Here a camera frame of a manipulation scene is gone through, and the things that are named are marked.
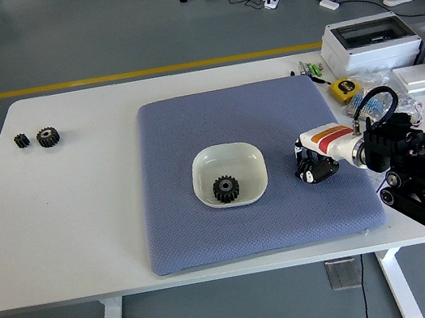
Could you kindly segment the robot right hand white shell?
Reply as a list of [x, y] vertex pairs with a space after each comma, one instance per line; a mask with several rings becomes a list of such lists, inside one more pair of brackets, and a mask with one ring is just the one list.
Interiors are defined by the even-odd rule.
[[301, 133], [294, 149], [295, 176], [304, 182], [323, 182], [339, 170], [340, 161], [367, 168], [362, 136], [335, 122]]

